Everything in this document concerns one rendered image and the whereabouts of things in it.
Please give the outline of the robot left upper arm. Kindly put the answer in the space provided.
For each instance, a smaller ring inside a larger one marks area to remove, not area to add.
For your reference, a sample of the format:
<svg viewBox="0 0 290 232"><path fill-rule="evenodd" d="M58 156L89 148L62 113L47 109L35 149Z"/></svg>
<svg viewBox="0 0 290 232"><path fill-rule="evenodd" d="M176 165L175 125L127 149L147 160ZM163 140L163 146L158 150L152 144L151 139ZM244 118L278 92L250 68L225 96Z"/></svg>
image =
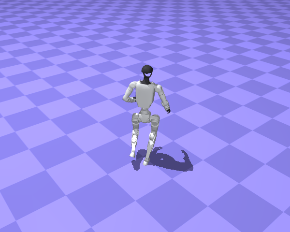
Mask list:
<svg viewBox="0 0 290 232"><path fill-rule="evenodd" d="M123 100L124 100L125 102L128 102L128 101L130 100L129 96L130 96L130 94L133 92L133 88L136 88L136 84L137 84L137 81L133 81L133 82L131 82L131 83L129 84L129 86L128 86L126 92L125 92L125 95L124 95L124 97L123 97Z"/></svg>

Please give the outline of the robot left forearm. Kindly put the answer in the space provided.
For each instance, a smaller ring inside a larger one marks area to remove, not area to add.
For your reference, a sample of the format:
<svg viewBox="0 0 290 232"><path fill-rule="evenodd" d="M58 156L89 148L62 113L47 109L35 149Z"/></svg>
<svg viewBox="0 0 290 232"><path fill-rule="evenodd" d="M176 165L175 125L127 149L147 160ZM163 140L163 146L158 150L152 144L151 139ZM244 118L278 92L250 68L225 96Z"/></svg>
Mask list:
<svg viewBox="0 0 290 232"><path fill-rule="evenodd" d="M129 97L130 98L130 100L128 101L128 102L135 102L136 101L136 99L134 99L133 97Z"/></svg>

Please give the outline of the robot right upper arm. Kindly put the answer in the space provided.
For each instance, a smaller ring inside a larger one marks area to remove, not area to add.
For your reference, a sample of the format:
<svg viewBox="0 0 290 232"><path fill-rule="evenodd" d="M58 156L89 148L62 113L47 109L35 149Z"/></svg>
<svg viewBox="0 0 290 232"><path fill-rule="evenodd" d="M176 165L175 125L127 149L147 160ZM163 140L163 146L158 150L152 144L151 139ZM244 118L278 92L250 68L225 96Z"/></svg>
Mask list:
<svg viewBox="0 0 290 232"><path fill-rule="evenodd" d="M164 94L162 86L158 84L154 84L154 90L158 93L160 99L162 100L161 102L162 106L167 106L168 103L166 101L166 96Z"/></svg>

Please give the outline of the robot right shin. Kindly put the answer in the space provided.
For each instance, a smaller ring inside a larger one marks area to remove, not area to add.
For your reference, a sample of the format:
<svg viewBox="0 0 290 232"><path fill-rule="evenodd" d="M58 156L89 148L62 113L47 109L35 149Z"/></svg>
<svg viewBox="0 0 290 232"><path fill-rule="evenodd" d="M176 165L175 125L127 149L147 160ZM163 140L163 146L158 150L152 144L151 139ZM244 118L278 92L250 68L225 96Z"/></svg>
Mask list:
<svg viewBox="0 0 290 232"><path fill-rule="evenodd" d="M157 136L157 134L155 134L153 140L149 139L149 141L148 141L148 145L147 145L147 153L146 153L146 157L145 157L145 160L147 159L147 161L148 161L149 156L150 156L150 153L151 153L151 151L152 151L152 149L153 149L153 147L154 147L155 140L156 140L156 136Z"/></svg>

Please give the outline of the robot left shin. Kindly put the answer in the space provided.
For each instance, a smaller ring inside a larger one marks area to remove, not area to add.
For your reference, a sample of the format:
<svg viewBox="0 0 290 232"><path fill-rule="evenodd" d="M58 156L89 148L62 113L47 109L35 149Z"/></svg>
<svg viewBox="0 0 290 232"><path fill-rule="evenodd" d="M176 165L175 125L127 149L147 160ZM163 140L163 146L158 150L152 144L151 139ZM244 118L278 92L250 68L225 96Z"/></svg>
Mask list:
<svg viewBox="0 0 290 232"><path fill-rule="evenodd" d="M135 153L135 147L137 145L137 138L138 138L138 135L134 135L134 130L132 130L132 138L131 138L132 150L131 150L131 152L134 152L134 153Z"/></svg>

